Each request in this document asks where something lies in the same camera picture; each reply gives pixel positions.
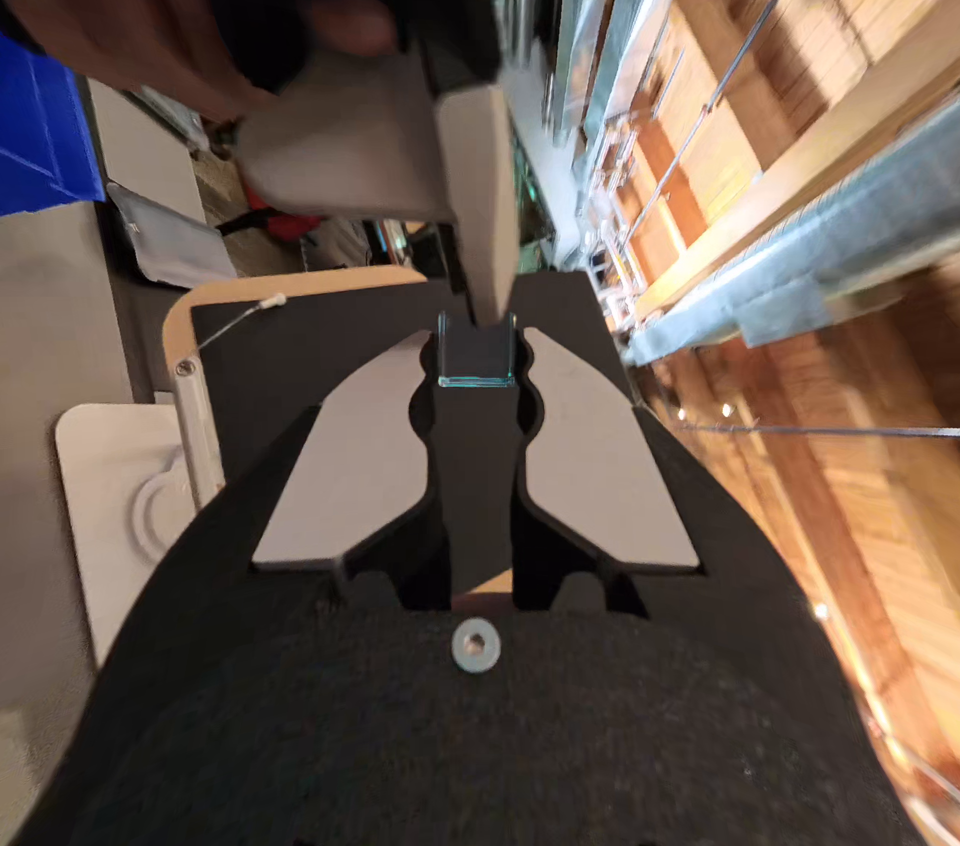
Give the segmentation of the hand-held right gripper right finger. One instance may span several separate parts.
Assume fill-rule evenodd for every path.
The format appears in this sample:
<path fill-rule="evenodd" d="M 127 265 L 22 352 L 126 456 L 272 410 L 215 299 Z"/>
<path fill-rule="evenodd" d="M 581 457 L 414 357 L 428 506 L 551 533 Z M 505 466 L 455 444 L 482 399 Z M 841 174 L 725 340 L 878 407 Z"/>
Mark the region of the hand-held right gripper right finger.
<path fill-rule="evenodd" d="M 538 328 L 523 331 L 542 419 L 525 451 L 533 504 L 587 549 L 648 570 L 700 559 L 630 398 Z"/>

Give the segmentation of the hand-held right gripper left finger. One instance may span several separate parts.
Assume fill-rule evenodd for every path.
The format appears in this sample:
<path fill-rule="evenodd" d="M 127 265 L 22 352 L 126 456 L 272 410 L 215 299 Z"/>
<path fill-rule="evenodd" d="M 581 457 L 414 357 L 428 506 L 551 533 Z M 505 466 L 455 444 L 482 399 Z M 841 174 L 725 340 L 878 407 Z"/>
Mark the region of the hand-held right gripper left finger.
<path fill-rule="evenodd" d="M 253 565 L 417 572 L 443 548 L 430 451 L 410 412 L 430 338 L 426 329 L 404 338 L 323 400 Z"/>

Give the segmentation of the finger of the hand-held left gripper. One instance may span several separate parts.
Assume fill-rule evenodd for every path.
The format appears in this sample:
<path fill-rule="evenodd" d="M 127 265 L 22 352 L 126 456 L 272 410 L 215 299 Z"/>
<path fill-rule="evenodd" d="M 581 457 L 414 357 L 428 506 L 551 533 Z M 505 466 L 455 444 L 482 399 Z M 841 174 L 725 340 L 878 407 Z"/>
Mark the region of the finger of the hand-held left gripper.
<path fill-rule="evenodd" d="M 457 252 L 474 322 L 498 324 L 520 263 L 511 120 L 499 84 L 438 102 L 438 141 Z"/>

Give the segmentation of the clear glass cube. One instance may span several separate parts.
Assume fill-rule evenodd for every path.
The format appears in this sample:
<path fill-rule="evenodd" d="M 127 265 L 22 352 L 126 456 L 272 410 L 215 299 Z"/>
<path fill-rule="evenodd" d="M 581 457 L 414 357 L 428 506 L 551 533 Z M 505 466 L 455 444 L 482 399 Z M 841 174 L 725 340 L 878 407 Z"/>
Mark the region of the clear glass cube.
<path fill-rule="evenodd" d="M 441 312 L 437 327 L 438 385 L 442 388 L 509 389 L 516 384 L 516 317 L 477 326 L 466 315 Z"/>

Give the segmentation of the blue plastic bin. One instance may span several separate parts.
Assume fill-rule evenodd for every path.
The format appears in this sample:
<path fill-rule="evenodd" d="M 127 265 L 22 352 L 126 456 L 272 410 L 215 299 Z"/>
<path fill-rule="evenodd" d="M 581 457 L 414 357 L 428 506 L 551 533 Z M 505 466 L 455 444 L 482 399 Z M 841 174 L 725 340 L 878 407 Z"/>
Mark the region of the blue plastic bin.
<path fill-rule="evenodd" d="M 76 79 L 1 37 L 1 215 L 104 199 Z"/>

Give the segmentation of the person's left forearm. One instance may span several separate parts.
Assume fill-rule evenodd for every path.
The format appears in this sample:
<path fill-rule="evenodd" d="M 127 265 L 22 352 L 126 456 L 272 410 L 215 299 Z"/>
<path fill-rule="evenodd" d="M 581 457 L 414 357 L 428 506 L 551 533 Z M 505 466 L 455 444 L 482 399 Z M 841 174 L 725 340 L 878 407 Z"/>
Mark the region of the person's left forearm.
<path fill-rule="evenodd" d="M 2 0 L 49 57 L 116 90 L 147 86 L 216 122 L 273 96 L 244 77 L 209 0 Z"/>

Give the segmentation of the wood-framed black board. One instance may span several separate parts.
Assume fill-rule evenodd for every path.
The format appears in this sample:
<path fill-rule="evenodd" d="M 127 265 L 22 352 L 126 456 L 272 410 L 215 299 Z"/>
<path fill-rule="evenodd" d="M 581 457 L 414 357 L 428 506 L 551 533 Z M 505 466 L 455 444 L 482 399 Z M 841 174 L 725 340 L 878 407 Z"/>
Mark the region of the wood-framed black board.
<path fill-rule="evenodd" d="M 539 329 L 631 389 L 586 275 L 514 282 L 517 325 Z M 242 476 L 308 407 L 367 360 L 464 299 L 438 279 L 291 298 L 248 317 L 200 353 L 227 483 Z M 437 389 L 431 443 L 451 548 L 452 588 L 468 592 L 511 565 L 512 464 L 521 445 L 516 389 Z"/>

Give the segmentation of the red bag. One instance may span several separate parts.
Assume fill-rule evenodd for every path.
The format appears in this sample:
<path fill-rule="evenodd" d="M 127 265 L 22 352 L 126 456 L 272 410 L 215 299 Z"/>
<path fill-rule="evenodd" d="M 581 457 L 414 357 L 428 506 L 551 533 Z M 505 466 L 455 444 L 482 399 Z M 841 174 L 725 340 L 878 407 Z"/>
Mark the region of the red bag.
<path fill-rule="evenodd" d="M 283 212 L 265 202 L 257 192 L 244 184 L 248 214 L 242 218 L 248 228 L 260 228 L 272 239 L 294 243 L 318 228 L 323 219 L 316 216 L 294 215 Z"/>

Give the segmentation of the dark flat mat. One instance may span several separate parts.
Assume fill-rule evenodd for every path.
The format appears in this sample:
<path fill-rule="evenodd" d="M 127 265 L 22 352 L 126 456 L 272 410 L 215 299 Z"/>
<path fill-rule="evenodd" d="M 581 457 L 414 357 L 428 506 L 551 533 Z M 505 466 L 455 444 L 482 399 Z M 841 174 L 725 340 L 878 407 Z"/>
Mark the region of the dark flat mat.
<path fill-rule="evenodd" d="M 138 270 L 150 282 L 192 290 L 238 277 L 216 228 L 118 183 L 110 181 L 105 191 L 118 212 Z"/>

